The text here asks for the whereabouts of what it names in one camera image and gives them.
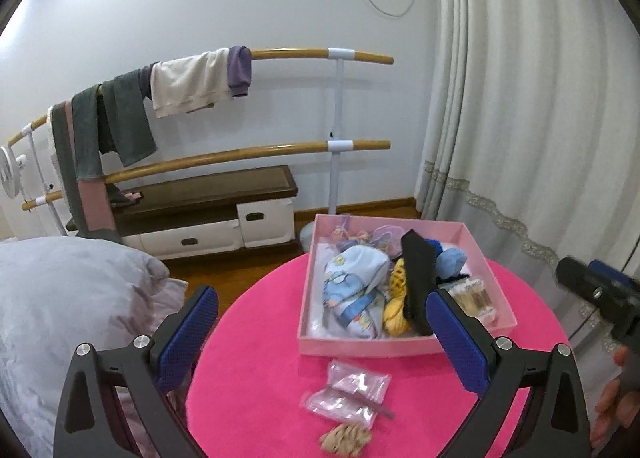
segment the round table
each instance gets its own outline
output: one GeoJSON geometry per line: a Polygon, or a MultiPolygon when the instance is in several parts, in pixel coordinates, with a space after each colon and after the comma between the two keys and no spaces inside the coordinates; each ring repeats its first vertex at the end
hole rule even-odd
{"type": "MultiPolygon", "coordinates": [[[[301,408],[307,392],[326,383],[327,357],[298,353],[298,320],[308,255],[258,281],[222,316],[204,346],[187,399],[191,434],[215,458],[327,456],[318,439],[336,422],[301,408]]],[[[554,314],[521,279],[491,268],[513,308],[521,347],[548,351],[566,336],[554,314]]],[[[392,376],[384,405],[395,420],[377,417],[365,458],[432,458],[476,401],[463,390],[444,354],[394,359],[350,359],[392,376]]],[[[522,411],[520,390],[487,456],[506,448],[522,411]]]]}

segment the wooden floor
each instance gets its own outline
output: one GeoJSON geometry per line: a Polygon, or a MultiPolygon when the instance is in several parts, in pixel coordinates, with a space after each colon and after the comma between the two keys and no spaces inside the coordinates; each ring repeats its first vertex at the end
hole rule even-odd
{"type": "MultiPolygon", "coordinates": [[[[367,216],[382,216],[386,218],[420,218],[420,213],[412,205],[401,207],[346,207],[338,209],[338,212],[352,212],[367,216]]],[[[298,232],[313,217],[311,213],[296,215],[296,232],[298,232]]],[[[256,281],[270,273],[286,261],[302,254],[302,250],[294,244],[290,249],[279,247],[277,250],[260,251],[247,250],[238,253],[226,253],[224,255],[211,255],[209,257],[184,258],[181,260],[168,260],[165,264],[171,270],[174,278],[189,282],[188,294],[191,294],[199,285],[211,285],[218,292],[220,298],[220,315],[240,295],[247,291],[256,281]]]]}

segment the human hand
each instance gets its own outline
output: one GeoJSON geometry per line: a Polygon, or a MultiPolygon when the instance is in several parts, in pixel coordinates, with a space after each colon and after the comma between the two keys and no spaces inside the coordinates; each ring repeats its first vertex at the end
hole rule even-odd
{"type": "MultiPolygon", "coordinates": [[[[624,366],[628,354],[629,348],[626,346],[619,348],[613,354],[613,362],[620,367],[624,366]]],[[[600,401],[595,406],[598,419],[593,425],[589,435],[593,448],[599,447],[606,441],[609,427],[615,420],[625,429],[628,429],[636,415],[638,415],[638,411],[640,411],[640,391],[629,391],[629,393],[618,402],[619,393],[619,378],[614,378],[602,391],[600,401]]]]}

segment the bed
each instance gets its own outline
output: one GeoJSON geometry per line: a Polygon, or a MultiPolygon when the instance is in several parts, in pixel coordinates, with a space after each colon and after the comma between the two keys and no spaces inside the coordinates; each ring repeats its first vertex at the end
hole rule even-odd
{"type": "MultiPolygon", "coordinates": [[[[180,309],[186,286],[161,261],[113,242],[47,237],[0,244],[0,409],[33,458],[52,456],[75,348],[118,348],[152,334],[180,309]]],[[[155,457],[129,393],[118,396],[143,456],[155,457]]]]}

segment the clothes rack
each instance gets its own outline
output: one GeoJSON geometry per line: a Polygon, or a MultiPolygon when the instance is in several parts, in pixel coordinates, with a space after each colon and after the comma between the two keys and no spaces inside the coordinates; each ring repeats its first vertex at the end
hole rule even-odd
{"type": "MultiPolygon", "coordinates": [[[[389,141],[384,140],[342,140],[342,93],[344,83],[344,61],[361,61],[364,63],[393,64],[394,58],[383,54],[372,52],[361,52],[350,48],[267,48],[252,49],[252,60],[284,60],[284,59],[326,59],[336,61],[335,76],[335,111],[332,131],[329,139],[324,142],[297,143],[279,146],[258,146],[254,148],[232,149],[230,151],[220,151],[218,153],[207,153],[175,159],[173,161],[158,162],[140,167],[134,167],[107,175],[104,177],[105,183],[117,183],[134,178],[158,175],[169,171],[178,171],[201,165],[219,164],[221,162],[242,161],[246,159],[258,159],[264,157],[275,157],[279,155],[294,155],[300,153],[331,153],[330,163],[330,184],[329,184],[329,213],[335,214],[338,197],[338,163],[340,153],[343,151],[360,151],[368,149],[390,149],[389,141]]],[[[16,133],[8,141],[8,147],[14,146],[20,139],[30,135],[34,130],[46,124],[47,116],[37,118],[27,124],[19,133],[16,133]]],[[[29,211],[44,204],[52,204],[55,200],[62,198],[62,191],[53,191],[37,197],[34,200],[25,201],[22,209],[29,211]]]]}

